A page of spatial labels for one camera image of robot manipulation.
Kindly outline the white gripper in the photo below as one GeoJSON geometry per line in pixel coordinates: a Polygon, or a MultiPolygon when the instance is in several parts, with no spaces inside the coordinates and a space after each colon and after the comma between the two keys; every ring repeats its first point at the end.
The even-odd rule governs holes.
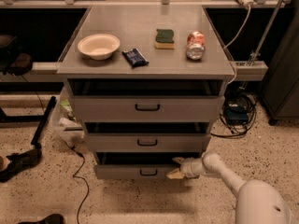
{"type": "Polygon", "coordinates": [[[169,179],[183,179],[184,176],[193,178],[203,175],[206,171],[206,167],[204,166],[201,158],[184,159],[182,157],[175,157],[172,160],[173,162],[181,165],[180,170],[177,168],[166,174],[169,179]]]}

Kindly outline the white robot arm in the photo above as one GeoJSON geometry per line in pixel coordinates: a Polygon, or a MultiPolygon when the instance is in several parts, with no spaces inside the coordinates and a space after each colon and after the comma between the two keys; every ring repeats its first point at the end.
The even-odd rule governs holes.
{"type": "Polygon", "coordinates": [[[299,224],[280,193],[261,180],[244,180],[229,169],[221,156],[208,152],[201,158],[173,159],[179,168],[170,171],[170,179],[199,175],[220,178],[236,198],[235,224],[299,224]]]}

